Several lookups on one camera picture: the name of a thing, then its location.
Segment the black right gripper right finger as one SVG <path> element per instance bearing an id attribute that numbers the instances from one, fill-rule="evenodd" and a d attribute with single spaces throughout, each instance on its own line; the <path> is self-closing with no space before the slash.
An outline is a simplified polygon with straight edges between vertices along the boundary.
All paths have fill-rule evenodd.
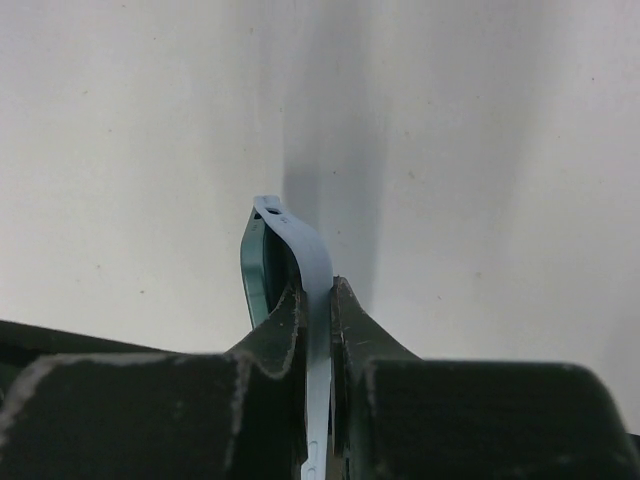
<path id="1" fill-rule="evenodd" d="M 422 359 L 336 278 L 332 450 L 347 479 L 635 479 L 639 440 L 571 363 Z"/>

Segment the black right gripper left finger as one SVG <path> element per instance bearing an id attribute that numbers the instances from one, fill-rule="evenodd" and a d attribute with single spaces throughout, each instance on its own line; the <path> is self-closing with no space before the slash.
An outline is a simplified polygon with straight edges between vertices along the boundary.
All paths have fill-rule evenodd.
<path id="1" fill-rule="evenodd" d="M 296 479 L 306 458 L 306 299 L 223 353 L 5 321 L 5 479 Z"/>

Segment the light blue phone case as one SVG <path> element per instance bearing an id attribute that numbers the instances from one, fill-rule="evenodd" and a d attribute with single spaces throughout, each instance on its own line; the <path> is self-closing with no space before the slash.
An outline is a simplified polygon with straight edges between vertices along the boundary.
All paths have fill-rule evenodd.
<path id="1" fill-rule="evenodd" d="M 331 391 L 330 298 L 333 268 L 327 247 L 310 225 L 295 217 L 275 195 L 256 196 L 254 208 L 291 250 L 307 299 L 306 440 L 303 479 L 326 477 Z"/>

